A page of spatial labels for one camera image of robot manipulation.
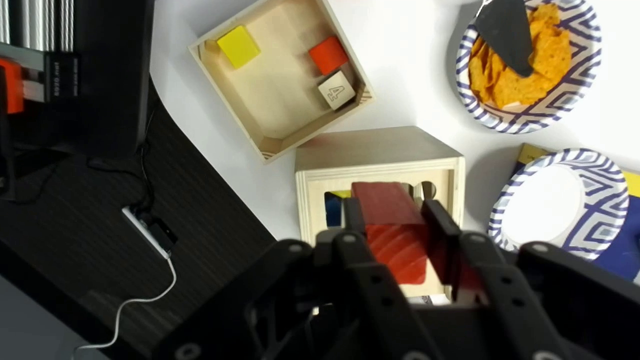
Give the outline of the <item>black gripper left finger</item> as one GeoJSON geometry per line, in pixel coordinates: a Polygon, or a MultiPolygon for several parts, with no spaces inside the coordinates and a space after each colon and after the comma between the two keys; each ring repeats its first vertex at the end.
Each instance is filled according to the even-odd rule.
{"type": "Polygon", "coordinates": [[[366,246],[364,217],[357,199],[344,202],[344,233],[341,240],[350,246],[366,246]]]}

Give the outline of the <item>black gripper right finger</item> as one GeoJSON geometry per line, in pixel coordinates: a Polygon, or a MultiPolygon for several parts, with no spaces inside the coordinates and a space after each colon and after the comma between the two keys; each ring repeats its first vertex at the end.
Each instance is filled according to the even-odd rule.
{"type": "Polygon", "coordinates": [[[428,224],[428,260],[453,300],[465,300],[475,292],[472,269],[462,252],[462,230],[451,212],[435,199],[422,202],[422,219],[428,224]]]}

